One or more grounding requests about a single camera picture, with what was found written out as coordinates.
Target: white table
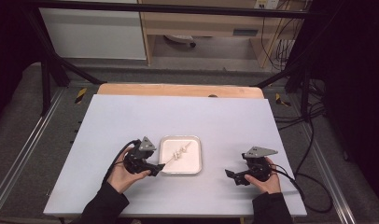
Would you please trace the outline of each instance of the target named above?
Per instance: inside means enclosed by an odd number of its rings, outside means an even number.
[[[267,100],[94,95],[44,213],[81,214],[119,150],[145,135],[155,145],[165,135],[198,136],[203,169],[195,176],[160,173],[136,182],[125,192],[130,204],[123,217],[252,216],[258,190],[236,186],[224,170],[246,170],[241,153],[253,146],[278,150],[270,158],[292,176]],[[158,159],[157,150],[147,161]],[[290,214],[306,216],[298,191],[285,177],[280,180]]]

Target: floor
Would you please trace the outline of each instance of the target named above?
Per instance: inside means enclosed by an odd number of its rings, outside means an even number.
[[[247,39],[197,37],[195,41],[197,46],[193,49],[159,36],[150,66],[145,62],[134,61],[72,61],[93,76],[109,82],[248,86],[278,72],[276,68],[279,66],[258,67]],[[39,117],[42,96],[40,71],[36,64],[23,74],[12,102],[0,118],[0,192],[6,189],[5,194],[0,194],[0,202],[4,203],[0,206],[0,223],[60,223],[55,217],[45,216],[42,212],[72,141],[76,138],[76,130],[80,127],[91,96],[98,88],[74,74],[70,73],[69,76],[73,81],[68,88],[53,88],[53,92],[62,95],[62,100],[56,105],[53,116],[47,120],[47,127],[40,131],[35,144],[30,146],[30,153],[25,154],[22,148],[37,123],[45,121]],[[284,84],[285,80],[281,79],[265,88],[265,97],[270,100],[276,117],[297,117],[298,95],[286,94]],[[321,87],[322,83],[315,82],[314,85]],[[81,104],[74,104],[79,90],[84,87],[87,93]],[[277,93],[281,96],[281,102],[276,102]],[[311,96],[312,104],[318,101],[319,96]],[[344,201],[336,201],[327,213],[309,209],[307,217],[297,217],[295,222],[379,223],[379,201],[357,166],[344,160],[339,139],[330,127],[328,116],[321,115],[313,119],[313,124],[314,147],[302,166],[302,173],[329,184],[329,180],[324,177],[325,168],[320,167],[320,154],[317,152],[321,152]],[[286,126],[286,123],[277,123],[278,128]],[[309,146],[309,127],[309,124],[302,122],[280,131],[293,170]],[[14,163],[17,158],[21,159],[22,168],[16,172],[16,178],[11,180],[10,185],[2,186],[7,173],[17,168],[11,167],[12,164],[18,164],[18,161]],[[298,182],[305,192],[305,203],[317,209],[329,206],[329,198],[318,184],[300,176]],[[338,205],[342,203],[347,204],[353,219],[344,220],[341,217],[342,211]],[[246,219],[247,222],[251,222],[251,217]]]

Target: metal frame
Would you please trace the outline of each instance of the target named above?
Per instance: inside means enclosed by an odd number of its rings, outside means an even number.
[[[93,84],[103,84],[101,81],[75,67],[65,59],[61,58],[54,50],[50,40],[35,18],[35,9],[38,8],[60,8],[60,9],[81,9],[81,10],[103,10],[103,11],[135,11],[135,12],[160,12],[160,13],[186,13],[204,15],[226,15],[244,17],[268,17],[268,18],[292,18],[318,20],[326,18],[327,14],[307,11],[285,11],[285,10],[265,10],[247,9],[236,7],[194,7],[194,6],[173,6],[173,5],[151,5],[151,4],[127,4],[127,3],[100,3],[100,2],[79,2],[79,1],[58,1],[58,0],[24,0],[19,2],[21,11],[29,21],[31,27],[37,35],[41,44],[41,51],[44,57],[43,63],[43,111],[44,114],[50,106],[50,92],[48,76],[52,74],[58,86],[67,86],[70,82],[63,67],[84,77]]]

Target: cable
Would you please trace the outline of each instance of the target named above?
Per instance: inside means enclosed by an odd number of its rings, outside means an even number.
[[[306,206],[307,208],[309,208],[310,210],[314,211],[314,212],[318,212],[318,213],[328,213],[328,212],[332,209],[332,207],[333,207],[333,200],[332,200],[332,196],[331,196],[331,194],[330,194],[330,191],[326,188],[326,186],[324,186],[323,183],[321,183],[320,181],[314,179],[313,177],[311,177],[311,176],[309,176],[309,175],[305,175],[305,174],[302,174],[302,173],[297,173],[297,175],[299,175],[299,176],[303,176],[303,177],[306,177],[306,178],[308,178],[308,179],[313,180],[314,182],[316,182],[321,188],[323,188],[323,190],[326,191],[326,193],[327,193],[327,195],[328,195],[328,197],[329,197],[329,201],[330,201],[329,207],[326,208],[326,209],[322,209],[322,210],[315,209],[314,207],[312,207],[312,206],[310,206],[310,205],[304,203],[305,206]]]
[[[317,100],[319,101],[322,101],[322,98],[324,97],[325,95],[325,92],[326,92],[326,86],[324,85],[323,89],[324,90],[321,90],[317,84],[316,84],[316,81],[314,79],[312,79],[312,83],[309,84],[309,93],[315,97]]]
[[[282,2],[279,6],[276,7],[276,9],[279,9],[279,8],[282,7],[285,3],[287,3],[287,6],[288,6],[289,1],[290,1],[290,0],[286,0],[286,1]]]
[[[271,57],[269,56],[268,52],[266,51],[266,49],[265,49],[265,47],[264,47],[264,45],[263,45],[263,32],[264,32],[264,27],[265,27],[265,17],[262,18],[261,46],[262,46],[262,49],[263,49],[264,53],[266,54],[266,57],[268,58],[268,61],[271,63],[271,66],[272,66],[274,69],[279,70],[279,68],[276,68],[276,66],[278,66],[278,65],[276,65],[276,64],[272,61]]]
[[[284,26],[283,28],[280,30],[279,34],[277,35],[277,38],[283,33],[283,31],[286,29],[286,27],[292,23],[292,30],[294,31],[293,32],[293,35],[292,35],[292,40],[283,40],[285,42],[285,44],[283,44],[283,47],[280,51],[280,46],[282,45],[282,40],[279,41],[279,45],[278,45],[278,48],[276,50],[276,60],[278,60],[280,62],[280,67],[281,67],[281,70],[283,70],[283,64],[282,64],[282,61],[284,61],[285,63],[287,62],[288,60],[288,52],[289,50],[292,48],[293,46],[293,43],[295,43],[295,37],[297,36],[298,32],[299,32],[299,27],[300,27],[300,24],[302,24],[303,20],[301,19],[290,19]]]
[[[61,221],[61,224],[65,224],[64,217],[58,217],[59,221]]]
[[[291,64],[294,64],[296,63],[301,57],[303,57],[303,55],[305,54],[305,52],[307,52],[309,50],[309,48],[311,48],[316,41],[318,41],[318,39],[326,33],[326,31],[328,30],[328,28],[330,27],[330,24],[332,23],[332,21],[335,19],[335,17],[338,15],[338,12],[340,11],[340,9],[343,7],[344,5],[344,1],[345,0],[341,0],[341,2],[339,3],[339,5],[336,7],[336,10],[334,11],[334,14],[330,17],[330,19],[328,20],[327,24],[321,29],[321,31],[319,33],[316,34],[316,36],[310,40],[310,43],[308,44],[308,46],[306,46],[306,48],[301,52],[300,55],[298,55],[295,59],[293,59],[291,61]]]
[[[284,175],[285,177],[287,177],[290,180],[290,182],[293,184],[293,186],[301,194],[301,198],[302,198],[303,203],[304,203],[304,205],[305,205],[306,208],[308,208],[309,210],[312,210],[314,212],[318,212],[318,213],[328,213],[332,209],[332,207],[333,207],[333,199],[332,199],[332,197],[330,195],[329,190],[320,181],[316,180],[315,178],[313,178],[313,177],[311,177],[309,175],[305,175],[305,174],[302,174],[302,173],[299,172],[300,169],[301,169],[301,167],[302,167],[302,165],[303,165],[303,163],[304,163],[304,161],[305,161],[305,159],[307,158],[307,156],[308,156],[308,154],[309,154],[309,152],[310,152],[310,150],[312,148],[312,145],[313,145],[313,142],[314,142],[314,138],[315,138],[315,127],[313,125],[312,119],[315,118],[315,117],[317,117],[317,116],[319,116],[319,115],[321,115],[321,114],[324,114],[324,112],[325,112],[325,108],[324,108],[323,105],[321,107],[315,109],[315,106],[317,106],[317,105],[322,105],[322,103],[321,102],[317,102],[317,103],[313,104],[312,106],[310,106],[310,108],[309,108],[309,113],[308,113],[307,117],[308,117],[308,120],[309,120],[309,123],[310,123],[310,126],[311,126],[311,132],[312,132],[312,134],[311,134],[311,141],[309,143],[309,147],[306,149],[306,152],[305,152],[305,154],[302,157],[302,160],[301,160],[300,164],[298,165],[296,171],[294,172],[294,178],[297,179],[298,176],[303,176],[303,177],[306,177],[306,178],[308,178],[308,179],[316,182],[319,186],[321,186],[321,188],[323,188],[323,190],[325,190],[327,192],[327,195],[329,197],[330,204],[329,204],[328,208],[326,208],[326,209],[316,209],[316,208],[310,206],[309,204],[307,204],[304,201],[305,200],[305,196],[303,194],[302,189],[297,184],[296,180],[288,175],[288,172],[283,167],[276,165],[276,167],[279,167],[279,168],[283,169],[284,173],[283,172],[279,172],[279,171],[277,171],[275,169],[272,169],[272,170],[276,171],[277,173],[279,173],[281,175]],[[287,127],[290,127],[290,126],[295,125],[297,123],[303,122],[306,119],[306,118],[302,118],[302,117],[294,117],[294,118],[275,117],[275,118],[276,119],[288,119],[288,120],[277,120],[276,123],[279,123],[279,122],[281,122],[281,123],[290,123],[291,122],[291,124],[289,124],[286,127],[283,127],[281,129],[279,129],[279,131],[283,130],[283,129],[286,129]]]
[[[329,197],[329,207],[326,208],[326,209],[315,209],[314,207],[310,206],[309,204],[307,204],[305,202],[305,194],[303,193],[303,190],[301,189],[300,185],[298,185],[297,181],[292,178],[291,176],[288,175],[288,172],[286,171],[285,168],[283,168],[282,166],[280,165],[277,165],[277,164],[272,164],[272,165],[275,165],[276,167],[279,167],[280,169],[282,169],[284,172],[281,172],[279,170],[276,170],[276,169],[271,169],[272,171],[275,171],[285,177],[288,178],[288,180],[291,182],[291,184],[298,190],[298,192],[300,193],[301,195],[301,199],[303,201],[303,204],[305,205],[305,207],[309,208],[310,210],[314,211],[314,212],[318,212],[318,213],[328,213],[332,207],[333,207],[333,202],[332,202],[332,196],[329,192],[329,190],[318,180],[314,179],[313,177],[309,176],[309,175],[305,175],[305,174],[301,174],[301,173],[297,173],[297,175],[300,175],[300,176],[303,176],[303,177],[306,177],[306,178],[309,178],[310,180],[316,182],[321,188],[323,188],[323,190],[325,190],[327,192],[327,195]]]
[[[107,170],[107,173],[105,174],[105,177],[103,178],[103,182],[102,182],[102,185],[107,181],[108,177],[110,176],[111,174],[111,171],[113,169],[113,167],[115,165],[117,165],[118,163],[124,163],[124,161],[118,161],[117,162],[117,159],[119,158],[120,154],[122,154],[122,152],[128,147],[130,146],[131,144],[135,144],[137,143],[139,140],[133,140],[131,141],[130,143],[126,144],[121,150],[120,152],[118,153],[118,155],[116,156],[116,158],[113,160],[113,162],[111,163],[111,165],[108,167],[108,170]]]

